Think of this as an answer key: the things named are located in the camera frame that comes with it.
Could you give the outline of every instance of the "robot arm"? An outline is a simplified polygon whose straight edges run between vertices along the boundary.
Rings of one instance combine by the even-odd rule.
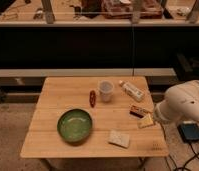
[[[156,105],[154,119],[160,123],[171,123],[181,118],[199,123],[199,81],[193,80],[169,88],[165,98]]]

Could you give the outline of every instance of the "black wall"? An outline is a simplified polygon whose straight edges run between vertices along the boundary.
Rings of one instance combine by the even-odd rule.
[[[0,27],[0,68],[170,67],[199,56],[199,27]]]

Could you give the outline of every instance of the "wooden table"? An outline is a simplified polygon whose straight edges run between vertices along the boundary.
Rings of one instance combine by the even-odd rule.
[[[97,85],[110,80],[115,91],[110,103],[101,102]],[[130,81],[146,93],[144,100],[135,102],[118,85]],[[89,104],[89,92],[96,90],[94,108]],[[161,126],[139,129],[139,118],[130,115],[131,105],[153,111],[153,102],[144,77],[50,77],[45,80],[36,105],[29,131],[22,147],[23,158],[91,158],[91,157],[156,157],[167,156],[168,148]],[[80,146],[64,142],[57,132],[60,116],[73,108],[81,108],[93,119],[93,132]],[[111,130],[130,135],[130,146],[124,149],[108,143]]]

